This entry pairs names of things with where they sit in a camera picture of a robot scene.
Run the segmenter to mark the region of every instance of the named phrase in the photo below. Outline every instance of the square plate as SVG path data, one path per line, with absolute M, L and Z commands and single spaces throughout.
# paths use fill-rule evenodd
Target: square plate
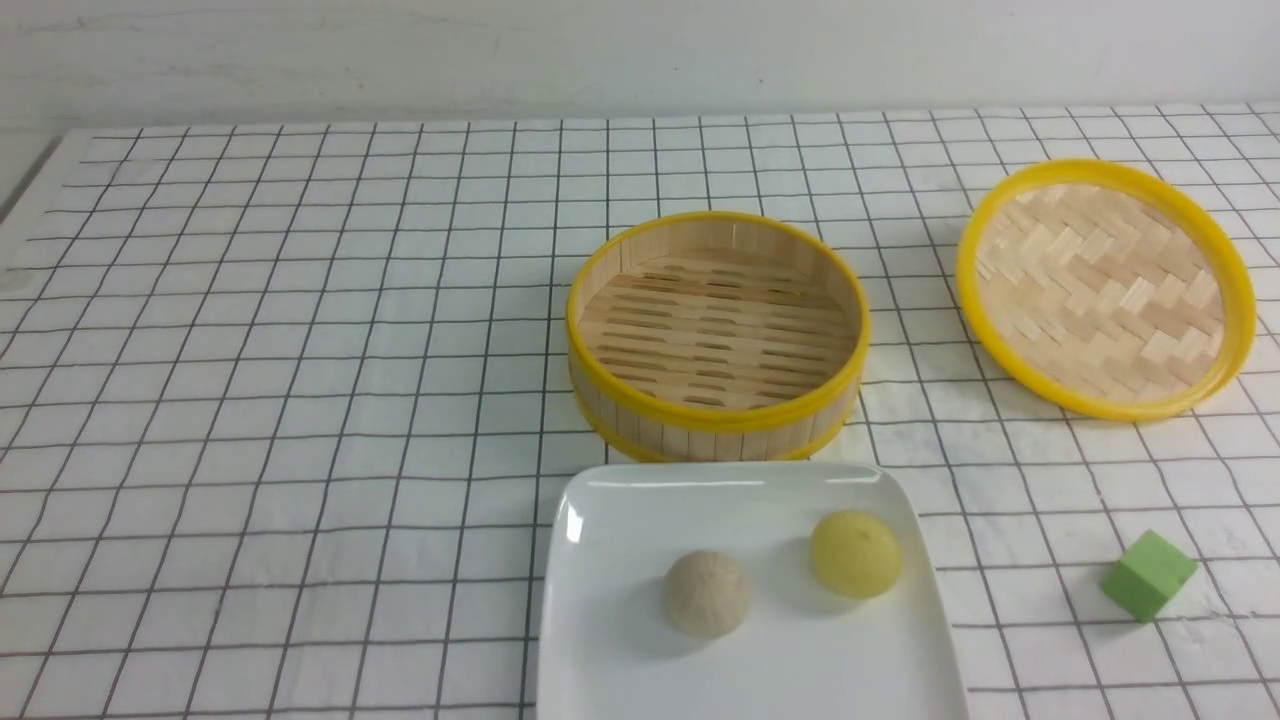
M 878 515 L 902 547 L 890 592 L 856 602 L 809 569 L 827 512 Z M 717 641 L 667 624 L 662 578 L 719 550 L 751 612 Z M 824 462 L 616 465 L 579 474 L 552 534 L 538 714 L 556 720 L 965 720 L 947 623 L 911 503 L 884 470 Z

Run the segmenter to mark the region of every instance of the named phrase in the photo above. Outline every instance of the bamboo steamer base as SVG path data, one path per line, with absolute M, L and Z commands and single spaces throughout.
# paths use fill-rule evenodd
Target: bamboo steamer base
M 635 265 L 600 288 L 579 328 L 591 355 L 640 392 L 733 410 L 817 389 L 856 342 L 823 288 L 732 250 Z
M 854 407 L 868 316 L 847 268 L 794 228 L 667 218 L 584 268 L 570 377 L 586 419 L 634 457 L 808 456 Z

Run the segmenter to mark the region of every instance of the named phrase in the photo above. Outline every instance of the green cube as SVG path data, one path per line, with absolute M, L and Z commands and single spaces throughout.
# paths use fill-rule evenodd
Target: green cube
M 1139 623 L 1151 623 L 1194 573 L 1194 560 L 1147 530 L 1102 579 L 1102 592 Z

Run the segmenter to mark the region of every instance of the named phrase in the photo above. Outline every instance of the beige dough ball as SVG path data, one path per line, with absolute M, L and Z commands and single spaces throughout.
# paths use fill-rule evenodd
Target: beige dough ball
M 667 620 L 695 638 L 733 632 L 751 609 L 751 584 L 742 566 L 723 552 L 699 550 L 671 566 L 662 583 Z

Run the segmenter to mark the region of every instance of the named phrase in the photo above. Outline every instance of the table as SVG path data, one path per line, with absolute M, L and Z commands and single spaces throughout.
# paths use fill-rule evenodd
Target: table
M 0 295 L 0 715 L 532 717 L 559 492 L 625 461 L 570 393 L 568 283 L 712 208 L 865 283 L 861 407 L 819 456 L 909 488 L 974 717 L 1274 717 L 1276 132 L 1280 104 L 73 133 Z M 974 202 L 1060 156 L 1181 187 L 1249 265 L 1253 355 L 1194 414 L 1066 415 L 961 323 Z M 1097 580 L 1148 528 L 1203 569 L 1137 626 Z

